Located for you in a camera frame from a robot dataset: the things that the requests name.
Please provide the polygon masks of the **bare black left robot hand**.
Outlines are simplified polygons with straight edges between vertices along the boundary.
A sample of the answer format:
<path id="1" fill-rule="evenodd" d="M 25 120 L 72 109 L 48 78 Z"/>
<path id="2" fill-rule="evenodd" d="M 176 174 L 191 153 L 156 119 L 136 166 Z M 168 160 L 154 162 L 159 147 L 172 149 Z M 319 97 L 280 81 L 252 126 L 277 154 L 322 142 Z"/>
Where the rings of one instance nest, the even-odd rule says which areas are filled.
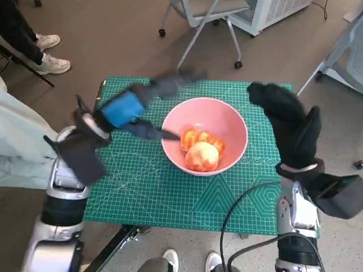
<path id="1" fill-rule="evenodd" d="M 168 99 L 175 96 L 182 87 L 205 78 L 206 72 L 181 70 L 157 75 L 147 85 L 132 84 L 95 110 L 94 119 L 107 133 L 117 129 L 150 141 L 178 141 L 180 137 L 177 134 L 155 127 L 150 121 L 140 117 L 154 98 Z"/>

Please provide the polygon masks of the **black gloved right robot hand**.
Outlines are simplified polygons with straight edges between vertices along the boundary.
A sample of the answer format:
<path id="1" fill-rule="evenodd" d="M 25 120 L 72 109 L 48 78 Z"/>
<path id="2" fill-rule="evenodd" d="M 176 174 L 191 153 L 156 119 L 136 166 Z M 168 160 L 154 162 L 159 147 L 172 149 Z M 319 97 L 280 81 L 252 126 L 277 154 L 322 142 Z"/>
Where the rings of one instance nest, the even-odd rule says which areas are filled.
<path id="1" fill-rule="evenodd" d="M 247 92 L 250 103 L 261 107 L 272 125 L 281 163 L 293 169 L 316 164 L 322 128 L 319 107 L 306 112 L 297 95 L 272 83 L 253 82 Z"/>

